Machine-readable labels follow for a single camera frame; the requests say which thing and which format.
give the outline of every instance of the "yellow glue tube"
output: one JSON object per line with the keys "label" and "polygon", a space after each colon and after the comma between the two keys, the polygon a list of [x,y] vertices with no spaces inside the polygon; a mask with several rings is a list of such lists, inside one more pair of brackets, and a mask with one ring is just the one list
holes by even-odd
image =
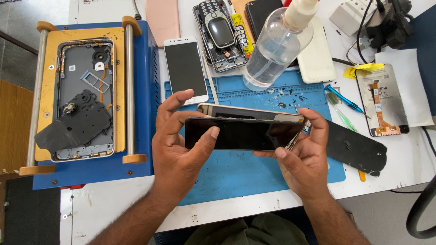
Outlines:
{"label": "yellow glue tube", "polygon": [[233,14],[232,21],[233,21],[233,25],[235,26],[238,38],[241,41],[241,45],[242,48],[244,49],[244,53],[248,59],[250,58],[250,55],[253,52],[253,43],[251,42],[250,37],[247,35],[247,29],[245,28],[244,21],[242,20],[242,16],[240,14]]}

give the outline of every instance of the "black charger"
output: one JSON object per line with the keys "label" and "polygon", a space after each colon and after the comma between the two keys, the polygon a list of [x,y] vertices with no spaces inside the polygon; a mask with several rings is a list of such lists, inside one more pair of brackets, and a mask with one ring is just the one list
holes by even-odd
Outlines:
{"label": "black charger", "polygon": [[409,0],[389,0],[383,5],[377,0],[377,10],[366,24],[366,32],[372,48],[382,48],[385,45],[399,49],[413,35],[414,29],[406,20],[412,18],[407,13],[412,8]]}

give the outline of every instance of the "lcd separator machine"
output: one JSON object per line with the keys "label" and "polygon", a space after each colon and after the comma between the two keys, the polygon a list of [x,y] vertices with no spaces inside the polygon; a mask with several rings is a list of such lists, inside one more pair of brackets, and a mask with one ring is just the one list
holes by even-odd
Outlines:
{"label": "lcd separator machine", "polygon": [[[152,175],[160,78],[148,23],[125,16],[58,27],[39,21],[37,29],[27,163],[19,174],[35,175],[33,189]],[[57,149],[59,142],[65,147]]]}

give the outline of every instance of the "hand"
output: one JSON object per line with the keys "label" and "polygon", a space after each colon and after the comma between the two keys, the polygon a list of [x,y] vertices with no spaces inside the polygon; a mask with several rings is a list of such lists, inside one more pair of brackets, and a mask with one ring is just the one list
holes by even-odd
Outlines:
{"label": "hand", "polygon": [[156,134],[151,142],[154,185],[150,193],[159,195],[158,205],[175,207],[185,197],[215,147],[218,127],[209,128],[191,150],[185,148],[179,134],[186,118],[205,116],[201,112],[176,111],[193,95],[192,89],[176,92],[157,110]]}
{"label": "hand", "polygon": [[310,136],[302,133],[291,151],[279,147],[275,152],[254,151],[258,157],[277,158],[289,188],[303,200],[316,201],[330,197],[327,187],[328,124],[318,112],[301,108],[300,114],[310,120]]}

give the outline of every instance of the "workbench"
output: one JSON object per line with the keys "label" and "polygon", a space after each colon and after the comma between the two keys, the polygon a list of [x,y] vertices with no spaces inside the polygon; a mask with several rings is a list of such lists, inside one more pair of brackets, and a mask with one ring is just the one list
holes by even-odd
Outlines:
{"label": "workbench", "polygon": [[[136,2],[143,20],[146,20],[144,0],[136,0]],[[201,0],[179,0],[178,2],[181,36],[195,36],[200,40],[192,8]],[[331,56],[345,60],[345,52],[355,42],[355,37],[347,37],[345,34],[337,33],[336,30],[339,32],[341,30],[328,19],[340,2],[341,0],[320,1],[320,8],[316,16],[323,22]],[[416,17],[434,5],[435,1],[420,0],[413,1],[412,4],[413,7],[409,14]],[[95,14],[96,11],[105,13],[105,17],[102,18],[101,15]],[[131,0],[71,0],[68,23],[113,22],[119,21],[122,16],[133,16],[134,14]],[[362,53],[367,60],[374,59],[374,50],[365,49]],[[354,61],[360,60],[357,52],[351,52],[350,58]],[[169,78],[163,49],[159,50],[159,61],[161,95],[164,95],[163,85]],[[334,66],[337,79],[330,84],[340,87],[341,93],[345,97],[360,98],[356,81],[342,78],[342,74],[348,66],[340,63],[335,63]],[[242,74],[242,69],[221,74],[216,74],[213,69],[210,70],[212,77]],[[354,102],[362,108],[361,101]],[[421,184],[429,182],[436,174],[436,159],[422,129],[413,127],[409,134],[373,138],[370,136],[366,120],[361,114],[351,111],[345,105],[341,106],[341,110],[353,122],[360,134],[387,146],[388,160],[380,177],[375,178],[367,175],[366,182],[360,181],[357,169],[344,165],[345,181],[328,184],[330,192],[336,199]],[[333,122],[341,124],[336,113],[331,113],[331,117]],[[435,141],[436,132],[429,130],[429,134]],[[154,176],[138,177],[87,184],[82,189],[62,190],[61,215],[59,217],[61,244],[87,244],[132,203],[147,193],[153,180]],[[158,231],[180,229],[301,205],[302,202],[295,193],[291,190],[285,190],[179,206],[168,215]],[[65,214],[71,214],[71,216],[64,219],[62,216]]]}

